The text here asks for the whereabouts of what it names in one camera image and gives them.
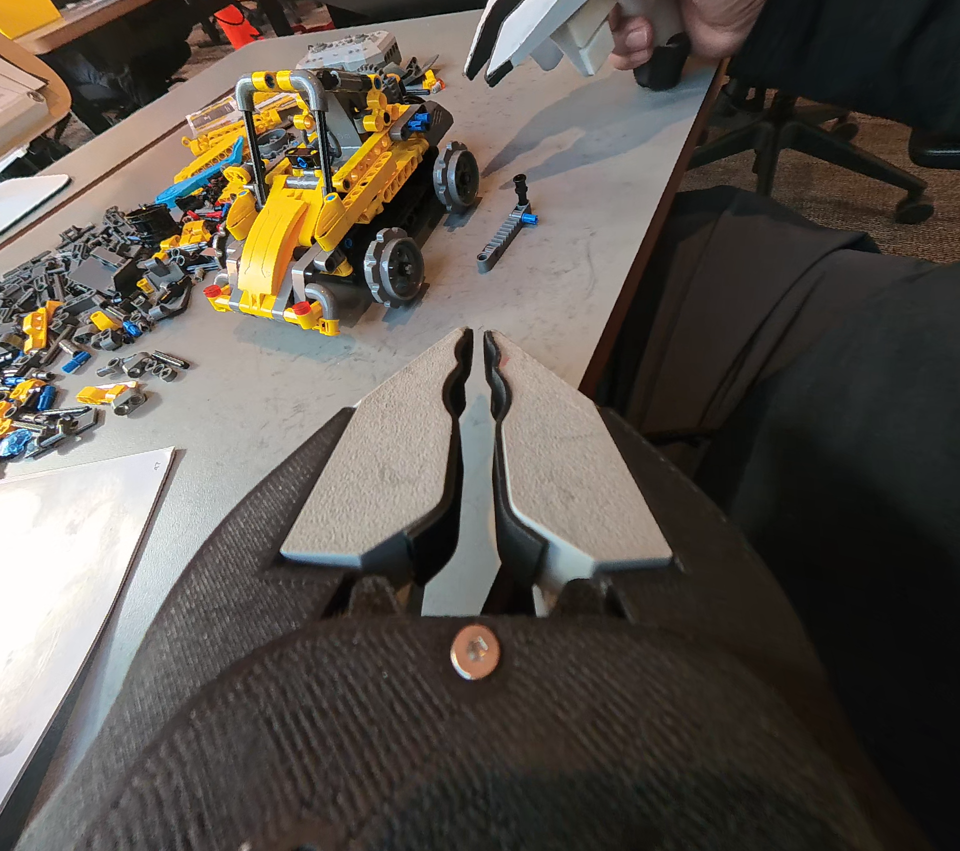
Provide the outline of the pile of loose brick parts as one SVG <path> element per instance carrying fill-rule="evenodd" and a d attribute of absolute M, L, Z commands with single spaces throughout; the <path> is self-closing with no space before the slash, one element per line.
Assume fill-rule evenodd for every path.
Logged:
<path fill-rule="evenodd" d="M 227 148 L 244 120 L 186 138 L 194 161 Z M 143 379 L 171 382 L 189 363 L 142 349 L 146 336 L 182 314 L 203 279 L 227 258 L 231 166 L 175 202 L 108 208 L 72 226 L 44 251 L 2 274 L 2 462 L 35 460 L 65 447 L 113 413 L 146 403 Z M 185 169 L 174 179 L 181 178 Z"/>

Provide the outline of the printed instruction sheet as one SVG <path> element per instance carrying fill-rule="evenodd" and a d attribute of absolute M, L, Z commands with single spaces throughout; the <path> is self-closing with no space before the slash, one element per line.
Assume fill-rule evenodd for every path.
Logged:
<path fill-rule="evenodd" d="M 1 122 L 5 124 L 39 106 L 46 107 L 45 89 L 43 78 L 1 58 Z"/>

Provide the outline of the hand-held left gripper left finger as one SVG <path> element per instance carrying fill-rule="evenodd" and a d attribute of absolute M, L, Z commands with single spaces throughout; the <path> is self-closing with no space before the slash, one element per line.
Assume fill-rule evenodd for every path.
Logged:
<path fill-rule="evenodd" d="M 280 552 L 346 570 L 439 570 L 458 541 L 459 417 L 474 333 L 451 331 L 350 409 Z"/>

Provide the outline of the grey gear rack piece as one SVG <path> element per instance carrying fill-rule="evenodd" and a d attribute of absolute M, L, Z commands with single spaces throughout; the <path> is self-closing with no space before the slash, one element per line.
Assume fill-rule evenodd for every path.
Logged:
<path fill-rule="evenodd" d="M 512 183 L 516 196 L 515 205 L 491 240 L 477 255 L 477 269 L 481 274 L 493 270 L 509 245 L 525 227 L 536 226 L 539 222 L 538 216 L 531 209 L 526 175 L 523 173 L 514 175 Z"/>

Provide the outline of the white stand base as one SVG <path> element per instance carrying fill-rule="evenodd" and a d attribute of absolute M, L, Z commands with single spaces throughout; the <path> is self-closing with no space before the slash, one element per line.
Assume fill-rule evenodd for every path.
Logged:
<path fill-rule="evenodd" d="M 1 234 L 39 209 L 71 183 L 66 174 L 38 174 L 1 181 Z"/>

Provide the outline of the person's right forearm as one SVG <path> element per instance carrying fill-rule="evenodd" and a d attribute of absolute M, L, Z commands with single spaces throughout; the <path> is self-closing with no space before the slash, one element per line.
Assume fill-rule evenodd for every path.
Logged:
<path fill-rule="evenodd" d="M 767 0 L 728 73 L 956 140 L 959 0 Z"/>

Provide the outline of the orange traffic cone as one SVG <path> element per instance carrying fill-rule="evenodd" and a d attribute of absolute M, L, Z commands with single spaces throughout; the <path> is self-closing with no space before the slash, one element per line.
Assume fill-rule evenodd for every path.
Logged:
<path fill-rule="evenodd" d="M 215 12 L 214 19 L 235 51 L 263 38 L 261 31 L 248 19 L 246 11 L 237 4 L 229 4 Z"/>

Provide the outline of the yellow plastic bin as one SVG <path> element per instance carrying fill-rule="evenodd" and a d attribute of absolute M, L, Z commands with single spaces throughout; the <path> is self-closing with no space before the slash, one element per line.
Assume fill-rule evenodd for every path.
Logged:
<path fill-rule="evenodd" d="M 18 38 L 62 19 L 52 0 L 1 0 L 1 33 L 7 39 Z"/>

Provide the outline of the grey desk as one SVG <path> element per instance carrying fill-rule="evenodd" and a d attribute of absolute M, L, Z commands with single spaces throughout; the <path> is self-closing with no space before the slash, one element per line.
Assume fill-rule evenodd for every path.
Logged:
<path fill-rule="evenodd" d="M 428 287 L 408 309 L 350 304 L 337 337 L 279 322 L 216 313 L 194 297 L 149 334 L 154 348 L 191 369 L 128 419 L 105 415 L 71 449 L 11 465 L 5 479 L 176 449 L 149 536 L 81 684 L 30 763 L 2 815 L 2 848 L 82 760 L 102 725 L 145 630 L 186 564 L 225 515 L 341 408 L 352 405 L 456 327 L 474 329 L 474 365 L 462 416 L 465 475 L 458 549 L 425 589 L 430 616 L 480 611 L 498 568 L 485 489 L 494 425 L 483 331 L 496 329 L 572 386 L 596 378 L 601 344 L 655 214 L 667 211 L 689 161 L 687 144 L 714 78 L 690 63 L 678 88 L 649 93 L 606 66 L 583 79 L 568 63 L 549 72 L 527 62 L 490 89 L 462 66 L 477 12 L 389 22 L 404 55 L 438 54 L 453 114 L 451 136 L 482 173 L 480 201 L 424 245 Z M 526 175 L 538 217 L 486 274 L 477 255 L 517 203 Z"/>

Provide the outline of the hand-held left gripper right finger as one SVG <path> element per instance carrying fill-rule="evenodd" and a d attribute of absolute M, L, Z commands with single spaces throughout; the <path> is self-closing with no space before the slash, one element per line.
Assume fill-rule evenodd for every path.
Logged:
<path fill-rule="evenodd" d="M 613 576 L 674 553 L 597 405 L 498 330 L 484 333 L 500 566 L 486 615 L 628 615 Z"/>

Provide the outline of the yellow toy brick vehicle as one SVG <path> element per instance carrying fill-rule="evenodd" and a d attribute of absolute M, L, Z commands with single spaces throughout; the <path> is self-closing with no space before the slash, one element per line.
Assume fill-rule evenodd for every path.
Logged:
<path fill-rule="evenodd" d="M 477 198 L 474 154 L 457 140 L 441 147 L 453 114 L 396 75 L 328 67 L 246 74 L 235 100 L 251 181 L 225 214 L 211 306 L 335 337 L 336 286 L 364 282 L 388 309 L 414 303 L 423 215 Z"/>

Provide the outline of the grey toy control hub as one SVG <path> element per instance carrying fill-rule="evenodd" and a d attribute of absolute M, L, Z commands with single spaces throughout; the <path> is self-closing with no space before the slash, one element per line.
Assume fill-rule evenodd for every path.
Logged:
<path fill-rule="evenodd" d="M 402 54 L 395 34 L 375 29 L 308 46 L 296 64 L 301 70 L 333 69 L 349 73 L 373 73 L 401 65 Z"/>

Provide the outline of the paper instruction booklet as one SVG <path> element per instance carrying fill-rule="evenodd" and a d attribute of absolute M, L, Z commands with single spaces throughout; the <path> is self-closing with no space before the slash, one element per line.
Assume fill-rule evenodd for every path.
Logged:
<path fill-rule="evenodd" d="M 1 485 L 1 804 L 98 641 L 174 448 Z"/>

